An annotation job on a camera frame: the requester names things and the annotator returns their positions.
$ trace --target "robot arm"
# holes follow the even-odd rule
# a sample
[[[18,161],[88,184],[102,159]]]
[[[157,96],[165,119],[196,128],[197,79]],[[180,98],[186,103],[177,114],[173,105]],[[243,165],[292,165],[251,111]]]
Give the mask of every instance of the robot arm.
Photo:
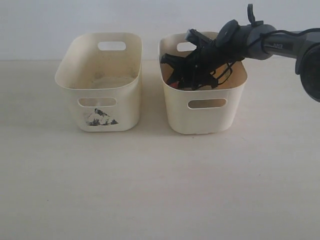
[[[248,9],[249,25],[239,25],[231,20],[223,26],[216,39],[209,39],[194,29],[190,29],[185,39],[196,45],[187,57],[165,54],[162,64],[169,64],[173,74],[169,85],[178,83],[178,88],[196,90],[203,86],[216,88],[219,78],[212,72],[228,64],[231,66],[246,58],[266,60],[273,55],[296,59],[295,73],[300,75],[307,94],[320,102],[320,28],[289,32],[276,30],[273,26],[256,21],[253,5]]]

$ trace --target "white table surface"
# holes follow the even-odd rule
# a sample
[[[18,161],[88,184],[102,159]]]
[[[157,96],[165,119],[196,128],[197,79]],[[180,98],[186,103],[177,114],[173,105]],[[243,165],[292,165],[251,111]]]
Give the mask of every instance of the white table surface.
[[[231,128],[170,129],[156,61],[126,132],[74,124],[59,61],[0,62],[0,240],[318,240],[320,103],[295,61],[245,60]]]

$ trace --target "handle cutout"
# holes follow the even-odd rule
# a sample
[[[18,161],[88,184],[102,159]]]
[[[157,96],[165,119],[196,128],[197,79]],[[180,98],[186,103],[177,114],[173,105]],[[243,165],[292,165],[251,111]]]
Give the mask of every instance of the handle cutout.
[[[192,100],[188,102],[188,107],[191,109],[209,109],[209,108],[221,108],[226,104],[227,104],[227,100],[224,98]]]
[[[117,104],[113,97],[80,98],[78,102],[82,107],[113,107]]]
[[[127,45],[123,41],[101,41],[98,43],[101,51],[123,51]]]
[[[188,51],[193,51],[195,50],[197,47],[196,45],[193,45],[191,42],[181,42],[176,46],[176,49],[179,52],[188,52]]]

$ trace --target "white plastic bin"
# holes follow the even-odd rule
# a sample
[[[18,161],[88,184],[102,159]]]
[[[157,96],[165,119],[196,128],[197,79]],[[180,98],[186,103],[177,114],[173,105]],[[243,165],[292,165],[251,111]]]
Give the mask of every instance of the white plastic bin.
[[[211,39],[218,35],[216,32],[202,32]],[[169,35],[159,42],[159,61],[163,54],[185,57],[191,52],[179,51],[178,44],[185,43],[185,33]],[[219,76],[227,65],[220,67],[215,77]],[[232,66],[232,74],[228,71],[219,82],[229,79],[219,87],[211,89],[203,87],[199,90],[175,89],[166,84],[173,72],[168,64],[160,64],[167,119],[171,128],[181,134],[218,133],[231,127],[241,95],[247,81],[247,72],[242,62]]]
[[[76,124],[87,132],[126,131],[140,119],[142,40],[132,33],[87,33],[55,74]]]

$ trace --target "white wall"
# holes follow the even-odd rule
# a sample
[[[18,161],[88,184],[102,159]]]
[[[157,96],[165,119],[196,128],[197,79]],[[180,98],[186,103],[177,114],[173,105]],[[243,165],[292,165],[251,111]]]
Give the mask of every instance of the white wall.
[[[248,3],[277,29],[320,27],[319,0],[0,0],[0,60],[61,59],[88,32],[139,34],[143,57],[154,59],[167,34],[247,24]]]

